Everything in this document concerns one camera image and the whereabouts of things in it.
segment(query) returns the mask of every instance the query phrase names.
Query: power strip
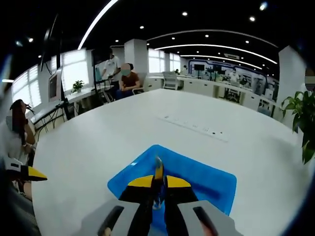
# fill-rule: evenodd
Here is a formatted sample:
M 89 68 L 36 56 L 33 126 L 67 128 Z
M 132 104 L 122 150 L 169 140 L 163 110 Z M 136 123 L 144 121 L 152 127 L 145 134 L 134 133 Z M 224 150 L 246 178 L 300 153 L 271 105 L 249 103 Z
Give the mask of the power strip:
M 190 129 L 192 131 L 210 136 L 212 138 L 221 140 L 223 142 L 226 142 L 226 143 L 228 142 L 227 136 L 225 133 L 223 133 L 223 131 L 214 130 L 208 127 L 207 125 L 201 125 L 201 124 L 198 124 L 197 122 L 186 121 L 185 119 L 173 117 L 170 115 L 164 115 L 158 118 L 165 122 L 172 123 L 186 129 Z

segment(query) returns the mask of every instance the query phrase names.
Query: white table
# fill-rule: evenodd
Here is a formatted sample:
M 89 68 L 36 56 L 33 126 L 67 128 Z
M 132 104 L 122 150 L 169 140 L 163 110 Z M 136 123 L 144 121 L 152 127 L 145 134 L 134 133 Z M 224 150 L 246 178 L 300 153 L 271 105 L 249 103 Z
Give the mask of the white table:
M 228 142 L 161 115 L 215 128 Z M 43 236 L 73 235 L 87 214 L 114 198 L 108 180 L 160 144 L 237 177 L 230 216 L 239 232 L 280 235 L 308 186 L 292 160 L 296 142 L 289 128 L 237 104 L 183 91 L 142 93 L 86 112 L 40 139 L 34 167 L 48 180 L 32 183 L 35 216 Z

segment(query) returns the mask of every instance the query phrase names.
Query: blue tray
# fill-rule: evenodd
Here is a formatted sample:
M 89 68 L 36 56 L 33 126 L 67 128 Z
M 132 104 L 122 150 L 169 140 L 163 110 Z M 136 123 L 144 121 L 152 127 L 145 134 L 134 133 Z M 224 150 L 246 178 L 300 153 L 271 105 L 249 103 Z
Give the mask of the blue tray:
M 160 145 L 153 145 L 135 159 L 130 165 L 108 181 L 109 190 L 119 198 L 127 185 L 135 178 L 154 175 L 155 157 L 158 156 L 165 174 L 188 181 L 199 200 L 208 200 L 226 215 L 233 205 L 236 177 L 175 153 Z M 164 210 L 153 210 L 153 226 L 166 232 Z

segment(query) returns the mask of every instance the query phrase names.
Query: black ceiling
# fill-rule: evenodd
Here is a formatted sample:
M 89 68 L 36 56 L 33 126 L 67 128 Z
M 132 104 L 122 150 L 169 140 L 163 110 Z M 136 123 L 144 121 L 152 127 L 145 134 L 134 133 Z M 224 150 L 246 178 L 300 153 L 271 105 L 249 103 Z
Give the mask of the black ceiling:
M 75 50 L 89 25 L 109 0 L 44 2 L 25 1 L 9 3 L 4 29 L 5 47 L 2 52 L 14 56 L 11 78 L 16 78 L 24 70 L 39 63 L 43 38 L 48 27 L 59 13 L 63 26 L 62 51 Z M 268 1 L 265 11 L 260 11 L 260 0 L 212 1 L 212 0 L 119 0 L 98 22 L 83 47 L 88 49 L 122 45 L 138 38 L 148 40 L 163 34 L 185 30 L 232 30 L 253 35 L 277 45 L 235 33 L 189 32 L 150 40 L 150 47 L 164 47 L 179 44 L 218 44 L 252 51 L 278 62 L 278 52 L 283 47 L 295 43 L 300 32 L 307 29 L 307 18 L 302 4 L 277 4 Z M 250 22 L 249 17 L 256 17 Z M 29 43 L 27 37 L 34 38 Z M 17 47 L 15 41 L 22 42 Z M 266 74 L 279 74 L 279 67 L 265 59 L 231 49 L 213 47 L 184 47 L 165 50 L 180 51 L 180 54 L 218 56 L 218 52 L 244 57 L 244 61 L 262 67 Z

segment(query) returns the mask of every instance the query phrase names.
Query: window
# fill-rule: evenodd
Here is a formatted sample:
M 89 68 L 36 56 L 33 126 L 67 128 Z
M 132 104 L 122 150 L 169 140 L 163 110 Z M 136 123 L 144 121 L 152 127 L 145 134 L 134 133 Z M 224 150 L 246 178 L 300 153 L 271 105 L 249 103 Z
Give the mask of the window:
M 32 107 L 41 104 L 37 65 L 24 72 L 13 82 L 12 100 L 16 101 L 18 99 L 22 99 Z
M 169 69 L 170 71 L 175 71 L 178 69 L 181 71 L 181 58 L 177 54 L 169 54 Z
M 51 70 L 54 73 L 57 70 L 57 57 L 51 58 Z M 86 50 L 72 51 L 63 53 L 60 56 L 60 64 L 63 66 L 63 89 L 69 91 L 73 84 L 82 80 L 83 84 L 89 83 L 88 63 Z
M 149 48 L 149 73 L 160 73 L 165 71 L 165 54 Z

